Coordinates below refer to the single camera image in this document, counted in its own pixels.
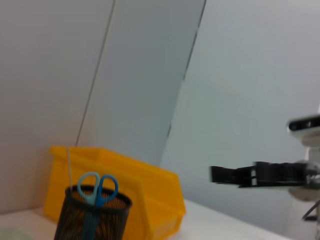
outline plastic bin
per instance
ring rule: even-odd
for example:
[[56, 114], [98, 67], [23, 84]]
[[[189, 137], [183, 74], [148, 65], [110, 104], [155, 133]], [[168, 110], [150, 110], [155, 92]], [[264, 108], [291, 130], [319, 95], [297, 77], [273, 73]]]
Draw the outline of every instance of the plastic bin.
[[[119, 192], [132, 200], [123, 240], [164, 240], [176, 233], [186, 213], [178, 176], [102, 148], [70, 148], [72, 184], [86, 172], [111, 174], [119, 183]], [[52, 147], [54, 162], [44, 213], [58, 221], [69, 186], [66, 147]], [[86, 178], [84, 185], [94, 185]], [[112, 189], [106, 181], [104, 188]]]

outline mesh pencil holder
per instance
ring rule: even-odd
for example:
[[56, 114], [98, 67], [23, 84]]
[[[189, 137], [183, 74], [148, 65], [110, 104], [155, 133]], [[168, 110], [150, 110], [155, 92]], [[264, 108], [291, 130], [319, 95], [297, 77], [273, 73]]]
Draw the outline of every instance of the mesh pencil holder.
[[[82, 185], [85, 194], [92, 194], [94, 186]], [[114, 191], [103, 188], [107, 198]], [[96, 207], [86, 203], [77, 186], [65, 190], [65, 198], [54, 240], [122, 240], [132, 201], [118, 193], [117, 196]]]

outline white table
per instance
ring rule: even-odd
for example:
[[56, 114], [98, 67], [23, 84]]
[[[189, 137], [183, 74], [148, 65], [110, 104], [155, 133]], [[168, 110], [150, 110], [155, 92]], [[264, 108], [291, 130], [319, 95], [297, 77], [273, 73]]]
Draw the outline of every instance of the white table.
[[[288, 240], [193, 202], [185, 205], [180, 232], [170, 240]], [[0, 226], [18, 228], [34, 240], [53, 240], [56, 232], [56, 224], [39, 209], [0, 215]]]

